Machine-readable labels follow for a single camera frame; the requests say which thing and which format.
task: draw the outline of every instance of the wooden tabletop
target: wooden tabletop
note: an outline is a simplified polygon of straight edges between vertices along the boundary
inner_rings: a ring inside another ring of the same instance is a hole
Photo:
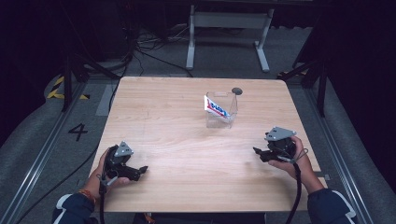
[[[242,89],[231,129],[206,128],[204,95]],[[123,77],[92,165],[108,147],[125,141],[127,165],[147,172],[113,189],[107,212],[289,211],[296,181],[260,160],[274,126],[297,132],[320,171],[286,84],[281,80]],[[306,210],[303,187],[299,210]]]

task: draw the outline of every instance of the sleeve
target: sleeve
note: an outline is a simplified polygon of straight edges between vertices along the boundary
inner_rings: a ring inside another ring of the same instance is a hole
[[[92,223],[90,219],[94,204],[80,193],[66,194],[56,203],[52,213],[53,224]]]
[[[338,191],[320,189],[308,196],[308,213],[312,224],[358,223],[356,213]]]

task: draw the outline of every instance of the yellow and black striped tape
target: yellow and black striped tape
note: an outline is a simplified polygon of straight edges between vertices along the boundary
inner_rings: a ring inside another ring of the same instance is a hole
[[[64,82],[64,75],[60,75],[58,79],[56,80],[55,84],[52,87],[52,90],[49,92],[49,95],[47,96],[47,99],[49,98],[57,98],[57,99],[64,99],[64,94],[57,93],[59,87],[62,85]],[[82,94],[79,96],[80,100],[89,100],[90,99],[89,94]]]

